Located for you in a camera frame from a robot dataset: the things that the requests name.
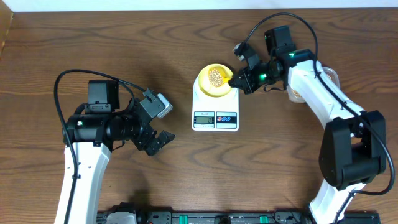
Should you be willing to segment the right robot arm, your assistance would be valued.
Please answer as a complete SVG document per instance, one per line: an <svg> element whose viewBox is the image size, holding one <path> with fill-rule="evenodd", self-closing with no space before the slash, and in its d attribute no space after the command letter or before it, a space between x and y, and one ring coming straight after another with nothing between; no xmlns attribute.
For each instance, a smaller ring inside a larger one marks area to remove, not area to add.
<svg viewBox="0 0 398 224"><path fill-rule="evenodd" d="M246 42L234 47L246 67L234 74L231 87L245 94L282 81L289 99L300 96L321 122L324 133L319 166L323 182L309 210L314 223L338 223L344 219L353 197L386 169L386 123L379 111L365 111L351 101L325 73L309 49L297 49L288 26L264 34L268 62Z"/></svg>

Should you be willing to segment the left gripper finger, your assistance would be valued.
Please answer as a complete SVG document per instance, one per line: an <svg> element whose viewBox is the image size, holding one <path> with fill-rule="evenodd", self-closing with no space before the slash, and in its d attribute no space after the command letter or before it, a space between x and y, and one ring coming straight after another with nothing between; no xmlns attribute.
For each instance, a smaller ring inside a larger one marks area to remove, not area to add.
<svg viewBox="0 0 398 224"><path fill-rule="evenodd" d="M169 133L167 131L162 131L157 137L157 140L161 146L165 146L166 144L170 143L174 139L175 139L175 135L172 133Z"/></svg>
<svg viewBox="0 0 398 224"><path fill-rule="evenodd" d="M162 142L155 138L151 139L145 146L144 146L144 151L148 156L154 156L157 154L161 149L162 149Z"/></svg>

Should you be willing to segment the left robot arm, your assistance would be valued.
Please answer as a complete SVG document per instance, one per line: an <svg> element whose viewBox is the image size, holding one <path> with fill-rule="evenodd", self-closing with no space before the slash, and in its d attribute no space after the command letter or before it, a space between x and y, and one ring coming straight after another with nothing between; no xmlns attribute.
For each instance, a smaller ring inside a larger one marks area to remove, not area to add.
<svg viewBox="0 0 398 224"><path fill-rule="evenodd" d="M175 135L158 133L150 122L163 118L172 105L166 100L130 103L112 112L109 104L81 104L64 123L65 173L56 223L95 223L101 184L116 141L132 141L148 156L157 154Z"/></svg>

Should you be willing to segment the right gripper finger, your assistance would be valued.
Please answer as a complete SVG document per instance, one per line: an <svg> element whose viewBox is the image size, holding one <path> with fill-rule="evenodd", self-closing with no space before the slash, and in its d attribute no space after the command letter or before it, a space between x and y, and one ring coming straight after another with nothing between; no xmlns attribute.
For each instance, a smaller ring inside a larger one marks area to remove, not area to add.
<svg viewBox="0 0 398 224"><path fill-rule="evenodd" d="M248 85L247 83L241 84L241 83L230 83L229 84L233 88L237 88L239 90L242 90L245 95L253 93L252 87Z"/></svg>
<svg viewBox="0 0 398 224"><path fill-rule="evenodd" d="M246 70L240 69L232 76L232 78L228 81L228 84L230 86L247 86L248 81L246 78Z"/></svg>

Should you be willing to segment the yellow plastic measuring scoop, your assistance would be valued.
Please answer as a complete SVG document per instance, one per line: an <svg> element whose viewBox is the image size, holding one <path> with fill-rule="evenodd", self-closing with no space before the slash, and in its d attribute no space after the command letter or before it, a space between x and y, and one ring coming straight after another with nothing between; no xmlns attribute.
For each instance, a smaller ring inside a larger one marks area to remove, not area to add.
<svg viewBox="0 0 398 224"><path fill-rule="evenodd" d="M219 88L228 83L231 77L223 67L213 67L208 71L208 79L212 86Z"/></svg>

